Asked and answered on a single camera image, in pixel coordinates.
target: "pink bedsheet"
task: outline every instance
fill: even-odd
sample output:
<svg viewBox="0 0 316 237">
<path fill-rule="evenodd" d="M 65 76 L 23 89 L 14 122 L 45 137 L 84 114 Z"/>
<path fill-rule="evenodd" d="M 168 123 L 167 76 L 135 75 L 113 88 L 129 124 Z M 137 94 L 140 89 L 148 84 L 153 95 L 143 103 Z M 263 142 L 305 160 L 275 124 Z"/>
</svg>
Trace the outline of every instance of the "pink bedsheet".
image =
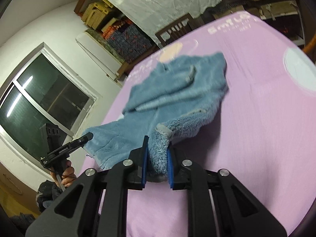
<svg viewBox="0 0 316 237">
<path fill-rule="evenodd" d="M 290 40 L 257 17 L 231 14 L 139 63 L 103 123 L 120 116 L 131 87 L 159 60 L 217 51 L 227 61 L 229 92 L 215 120 L 178 147 L 205 169 L 230 170 L 290 234 L 316 196 L 316 71 Z M 90 167 L 96 164 L 87 158 L 82 172 Z M 127 236 L 187 236 L 186 192 L 167 183 L 129 191 Z"/>
</svg>

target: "metal screw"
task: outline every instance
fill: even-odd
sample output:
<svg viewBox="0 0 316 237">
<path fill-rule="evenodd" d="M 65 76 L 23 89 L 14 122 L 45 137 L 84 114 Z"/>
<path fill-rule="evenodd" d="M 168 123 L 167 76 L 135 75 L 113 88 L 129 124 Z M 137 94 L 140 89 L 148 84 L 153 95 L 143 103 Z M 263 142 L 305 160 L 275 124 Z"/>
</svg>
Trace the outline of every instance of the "metal screw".
<svg viewBox="0 0 316 237">
<path fill-rule="evenodd" d="M 123 161 L 123 165 L 125 165 L 125 166 L 131 166 L 131 165 L 133 165 L 133 161 L 132 161 L 132 160 L 124 160 L 124 161 Z"/>
<path fill-rule="evenodd" d="M 191 166 L 192 165 L 192 161 L 184 160 L 184 161 L 182 161 L 182 165 L 184 165 L 184 166 Z"/>
<path fill-rule="evenodd" d="M 221 169 L 221 170 L 219 171 L 219 174 L 220 174 L 221 176 L 228 176 L 228 175 L 229 175 L 229 171 L 228 171 L 227 169 Z"/>
<path fill-rule="evenodd" d="M 95 170 L 92 169 L 92 168 L 89 168 L 89 169 L 86 170 L 85 174 L 86 174 L 87 176 L 92 176 L 92 175 L 95 174 Z"/>
</svg>

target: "human hand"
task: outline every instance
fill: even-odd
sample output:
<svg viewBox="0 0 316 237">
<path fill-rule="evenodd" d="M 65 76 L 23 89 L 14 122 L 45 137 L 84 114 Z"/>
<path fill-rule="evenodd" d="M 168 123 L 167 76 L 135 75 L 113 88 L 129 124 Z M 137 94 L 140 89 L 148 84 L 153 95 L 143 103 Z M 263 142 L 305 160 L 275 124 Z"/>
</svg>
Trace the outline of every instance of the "human hand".
<svg viewBox="0 0 316 237">
<path fill-rule="evenodd" d="M 69 187 L 72 185 L 73 181 L 77 179 L 77 176 L 75 175 L 75 169 L 71 166 L 71 161 L 67 160 L 66 165 L 68 168 L 64 171 L 62 175 L 62 185 L 65 187 Z M 53 177 L 56 185 L 60 188 L 59 182 L 57 180 L 56 174 L 54 172 L 50 172 L 51 177 Z"/>
</svg>

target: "folded fabric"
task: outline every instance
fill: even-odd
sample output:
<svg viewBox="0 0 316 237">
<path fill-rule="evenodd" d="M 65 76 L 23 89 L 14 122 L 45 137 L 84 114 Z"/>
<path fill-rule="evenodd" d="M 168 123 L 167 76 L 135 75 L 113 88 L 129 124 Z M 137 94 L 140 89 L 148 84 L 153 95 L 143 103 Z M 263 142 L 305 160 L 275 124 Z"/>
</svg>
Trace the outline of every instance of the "folded fabric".
<svg viewBox="0 0 316 237">
<path fill-rule="evenodd" d="M 94 135 L 85 150 L 106 170 L 127 159 L 148 135 L 150 168 L 166 173 L 169 143 L 195 136 L 213 120 L 227 91 L 225 68 L 222 53 L 158 63 L 132 88 L 123 119 L 85 131 Z"/>
<path fill-rule="evenodd" d="M 23 234 L 26 233 L 27 228 L 35 221 L 35 217 L 32 214 L 23 214 L 20 212 L 20 215 L 14 215 L 10 217 L 10 221 L 18 228 L 18 230 Z"/>
<path fill-rule="evenodd" d="M 46 180 L 41 183 L 35 198 L 39 211 L 44 212 L 62 192 L 54 182 Z"/>
</svg>

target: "window frame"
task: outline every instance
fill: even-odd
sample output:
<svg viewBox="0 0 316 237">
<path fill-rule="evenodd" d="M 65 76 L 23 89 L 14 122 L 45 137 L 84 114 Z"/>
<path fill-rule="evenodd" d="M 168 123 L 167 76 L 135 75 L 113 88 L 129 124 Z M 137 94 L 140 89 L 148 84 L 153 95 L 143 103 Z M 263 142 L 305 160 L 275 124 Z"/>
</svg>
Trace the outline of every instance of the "window frame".
<svg viewBox="0 0 316 237">
<path fill-rule="evenodd" d="M 48 112 L 46 112 L 17 82 L 18 77 L 27 69 L 27 67 L 40 55 L 43 54 L 49 62 L 61 73 L 63 74 L 71 83 L 73 83 L 79 90 L 81 90 L 84 94 L 89 97 L 86 105 L 83 107 L 81 112 L 79 113 L 77 119 L 72 125 L 71 129 L 67 129 L 61 123 L 59 123 L 55 118 L 53 118 Z M 12 71 L 9 77 L 6 79 L 4 84 L 0 87 L 0 108 L 2 107 L 4 101 L 7 96 L 11 92 L 11 90 L 16 87 L 19 92 L 48 120 L 50 120 L 53 124 L 57 124 L 61 130 L 63 130 L 67 137 L 64 141 L 68 143 L 72 141 L 74 137 L 77 135 L 78 130 L 83 123 L 84 119 L 89 115 L 89 112 L 92 106 L 96 103 L 99 95 L 91 89 L 88 84 L 82 80 L 78 74 L 76 74 L 68 65 L 66 65 L 58 56 L 45 44 L 41 43 L 38 47 L 36 47 L 32 52 L 30 52 Z M 7 144 L 7 146 L 23 161 L 27 160 L 30 162 L 30 166 L 35 170 L 43 174 L 45 172 L 49 172 L 48 170 L 42 167 L 41 163 L 36 160 L 34 157 L 29 155 L 14 139 L 5 131 L 5 129 L 0 124 L 0 138 Z"/>
</svg>

